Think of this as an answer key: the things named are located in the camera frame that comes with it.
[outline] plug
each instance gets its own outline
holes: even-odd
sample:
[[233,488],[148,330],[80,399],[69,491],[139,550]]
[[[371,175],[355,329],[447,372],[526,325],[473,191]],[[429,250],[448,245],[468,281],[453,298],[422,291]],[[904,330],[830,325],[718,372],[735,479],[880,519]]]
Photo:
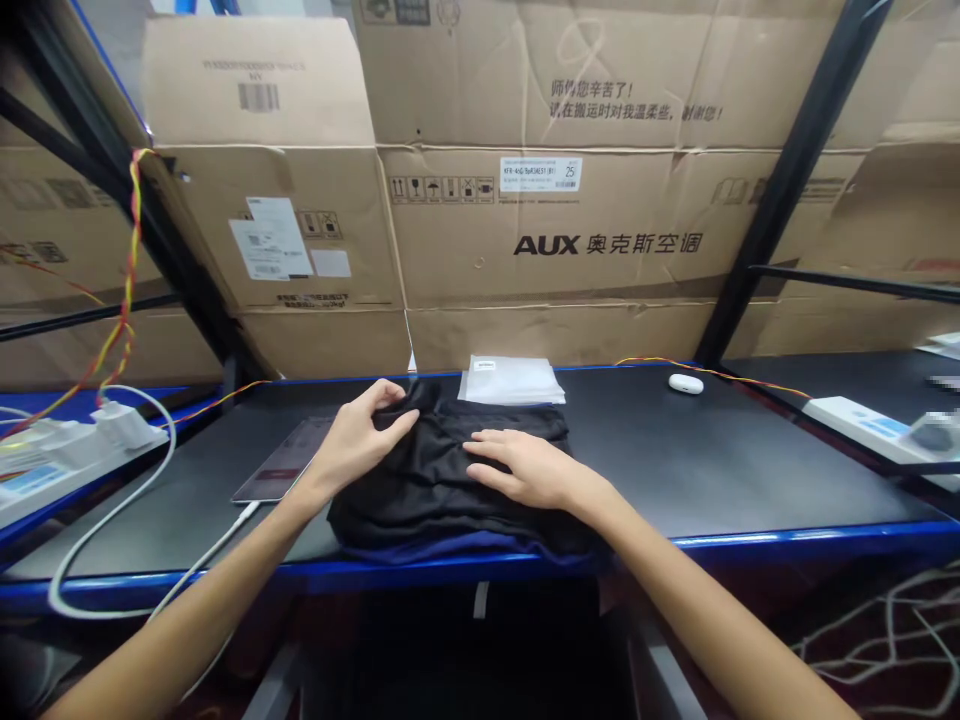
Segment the plug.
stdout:
[[82,470],[115,452],[109,440],[91,423],[68,420],[38,445],[58,465],[68,470]]
[[136,408],[113,400],[107,400],[99,410],[91,413],[90,417],[107,438],[129,450],[141,448],[165,435],[163,430],[144,420]]

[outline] tablet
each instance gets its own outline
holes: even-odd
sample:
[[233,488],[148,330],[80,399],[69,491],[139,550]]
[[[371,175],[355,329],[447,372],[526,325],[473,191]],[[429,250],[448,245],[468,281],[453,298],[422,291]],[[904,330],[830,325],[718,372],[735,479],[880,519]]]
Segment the tablet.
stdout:
[[280,502],[310,465],[332,423],[333,418],[307,418],[297,425],[231,500],[237,504]]

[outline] person's right hand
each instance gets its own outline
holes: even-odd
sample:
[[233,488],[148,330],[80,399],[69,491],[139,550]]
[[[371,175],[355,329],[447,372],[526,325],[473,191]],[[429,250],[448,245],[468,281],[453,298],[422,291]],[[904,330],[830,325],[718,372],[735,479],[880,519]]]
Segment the person's right hand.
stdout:
[[463,444],[467,452],[497,460],[512,474],[480,463],[470,465],[467,474],[524,505],[580,515],[613,489],[605,478],[542,438],[519,430],[483,430],[472,437],[476,442]]

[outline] cardboard box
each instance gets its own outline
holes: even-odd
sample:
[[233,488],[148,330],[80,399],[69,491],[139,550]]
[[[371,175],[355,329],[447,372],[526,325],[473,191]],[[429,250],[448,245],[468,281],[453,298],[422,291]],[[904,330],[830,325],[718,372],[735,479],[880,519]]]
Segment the cardboard box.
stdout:
[[[73,136],[60,122],[40,88],[33,82],[24,66],[23,58],[9,47],[0,48],[0,87],[39,115],[41,120],[57,132],[72,139]],[[37,147],[37,143],[16,125],[0,118],[0,147]]]
[[[960,314],[952,305],[830,290],[767,305],[759,322],[754,317],[754,322],[738,328],[725,357],[908,350],[932,335],[960,328]],[[785,292],[796,290],[788,287]],[[751,303],[745,318],[753,312]],[[757,325],[762,326],[759,332]]]
[[410,362],[403,310],[247,313],[240,323],[278,378],[403,375]]
[[410,310],[419,372],[469,366],[470,355],[545,357],[555,367],[632,356],[690,358],[713,303],[536,305]]
[[[866,156],[823,232],[809,239],[798,267],[898,282],[960,281],[958,197],[960,144],[881,145]],[[834,290],[791,285],[789,295]]]
[[960,10],[914,78],[884,141],[956,141],[960,137]]
[[[0,314],[0,325],[48,319],[40,312]],[[25,392],[62,390],[79,380],[113,330],[115,319],[0,343],[0,389]],[[180,308],[134,313],[133,355],[120,382],[138,387],[219,382],[222,369],[196,326]],[[102,380],[122,348],[107,359]]]
[[402,302],[343,20],[151,20],[143,96],[202,233],[194,250],[234,310]]
[[[107,304],[123,297],[130,222],[100,188],[41,147],[0,149],[0,308],[66,313],[92,307],[67,280]],[[168,291],[146,250],[137,297]]]
[[[437,148],[380,155],[411,308],[715,298],[778,158]],[[775,262],[796,262],[861,159],[821,158]]]
[[[782,147],[843,0],[354,0],[377,140]],[[831,141],[869,148],[949,0],[898,2]]]

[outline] hand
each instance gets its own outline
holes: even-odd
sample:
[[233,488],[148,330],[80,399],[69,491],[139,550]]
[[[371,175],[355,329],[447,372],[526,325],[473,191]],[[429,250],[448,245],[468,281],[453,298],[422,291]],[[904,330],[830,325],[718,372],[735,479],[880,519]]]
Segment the hand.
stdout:
[[382,431],[373,427],[373,412],[393,405],[405,395],[402,387],[381,378],[356,400],[341,407],[310,466],[290,491],[291,503],[305,508],[312,518],[341,489],[383,460],[410,432],[420,411],[404,413]]
[[483,430],[464,449],[508,466],[512,474],[474,463],[467,475],[530,507],[580,516],[595,499],[613,491],[606,479],[546,440],[519,430]]

